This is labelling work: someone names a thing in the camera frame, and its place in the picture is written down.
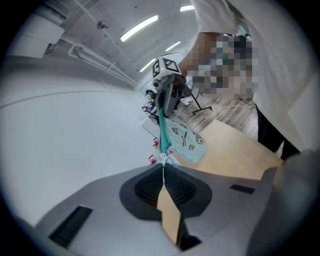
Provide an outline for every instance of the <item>ceiling light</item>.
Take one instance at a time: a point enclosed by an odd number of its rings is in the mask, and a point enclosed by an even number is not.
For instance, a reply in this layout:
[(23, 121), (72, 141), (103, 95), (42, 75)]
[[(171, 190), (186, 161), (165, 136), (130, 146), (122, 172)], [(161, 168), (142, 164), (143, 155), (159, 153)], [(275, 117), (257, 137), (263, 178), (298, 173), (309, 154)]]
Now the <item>ceiling light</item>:
[(193, 5), (187, 5), (187, 6), (182, 6), (180, 8), (180, 12), (188, 11), (188, 10), (193, 10), (195, 7)]
[(129, 30), (127, 33), (121, 36), (120, 37), (121, 41), (122, 42), (126, 41), (133, 34), (137, 33), (139, 30), (143, 29), (145, 26), (148, 26), (149, 24), (157, 20), (158, 20), (158, 15), (148, 18), (147, 20), (141, 22), (139, 25), (136, 25), (133, 29)]
[(180, 44), (181, 42), (179, 41), (179, 42), (176, 42), (175, 44), (173, 44), (173, 45), (171, 45), (168, 49), (166, 49), (165, 51), (167, 52), (167, 51), (169, 51), (169, 50), (171, 50), (173, 47), (175, 47), (175, 46), (177, 46), (178, 44)]
[(154, 62), (156, 59), (154, 58), (153, 60), (151, 60), (147, 65), (145, 65), (140, 72), (144, 71), (152, 62)]

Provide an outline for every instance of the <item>black slot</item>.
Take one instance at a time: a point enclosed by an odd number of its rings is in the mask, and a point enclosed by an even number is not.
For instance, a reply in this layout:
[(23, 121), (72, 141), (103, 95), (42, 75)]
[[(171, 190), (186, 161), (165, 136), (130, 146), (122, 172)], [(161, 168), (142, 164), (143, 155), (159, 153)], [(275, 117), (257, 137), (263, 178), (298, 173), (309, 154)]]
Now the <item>black slot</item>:
[(58, 245), (67, 248), (73, 241), (93, 210), (85, 206), (78, 206), (49, 236)]
[(248, 186), (242, 186), (242, 185), (238, 185), (238, 184), (233, 184), (230, 189), (232, 190), (237, 190), (237, 191), (240, 191), (240, 192), (244, 192), (244, 193), (247, 193), (247, 194), (250, 194), (252, 195), (255, 191), (255, 189), (253, 187), (248, 187)]
[(185, 220), (181, 218), (177, 234), (176, 245), (181, 249), (181, 251), (186, 251), (199, 244), (201, 244), (199, 238), (189, 234)]

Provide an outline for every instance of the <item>white wall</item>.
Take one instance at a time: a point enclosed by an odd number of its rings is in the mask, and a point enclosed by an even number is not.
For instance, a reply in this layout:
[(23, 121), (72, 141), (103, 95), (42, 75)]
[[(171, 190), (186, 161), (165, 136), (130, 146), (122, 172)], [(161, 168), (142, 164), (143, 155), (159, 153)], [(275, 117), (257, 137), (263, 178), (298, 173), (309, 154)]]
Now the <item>white wall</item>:
[(42, 58), (49, 44), (56, 44), (64, 29), (31, 14), (15, 35), (6, 55)]
[(1, 85), (1, 181), (30, 224), (85, 184), (150, 163), (143, 102), (122, 81), (78, 62), (11, 58)]

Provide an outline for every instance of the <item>wooden board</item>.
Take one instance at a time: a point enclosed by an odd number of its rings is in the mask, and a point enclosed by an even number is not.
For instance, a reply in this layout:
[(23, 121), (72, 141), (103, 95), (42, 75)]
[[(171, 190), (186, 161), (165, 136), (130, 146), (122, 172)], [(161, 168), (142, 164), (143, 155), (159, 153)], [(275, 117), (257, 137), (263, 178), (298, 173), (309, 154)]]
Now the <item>wooden board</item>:
[(283, 162), (254, 139), (218, 120), (200, 135), (207, 144), (206, 156), (199, 163), (189, 163), (174, 154), (182, 166), (211, 174), (260, 180), (266, 169), (279, 167)]

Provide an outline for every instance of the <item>zipper pull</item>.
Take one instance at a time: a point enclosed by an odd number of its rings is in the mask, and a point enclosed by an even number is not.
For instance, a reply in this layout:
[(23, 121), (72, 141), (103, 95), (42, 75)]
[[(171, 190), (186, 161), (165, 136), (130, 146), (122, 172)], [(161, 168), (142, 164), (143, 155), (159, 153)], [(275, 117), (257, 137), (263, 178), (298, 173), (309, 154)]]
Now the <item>zipper pull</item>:
[(160, 157), (162, 158), (162, 182), (163, 182), (163, 186), (165, 186), (165, 164), (168, 157), (166, 153), (161, 153)]

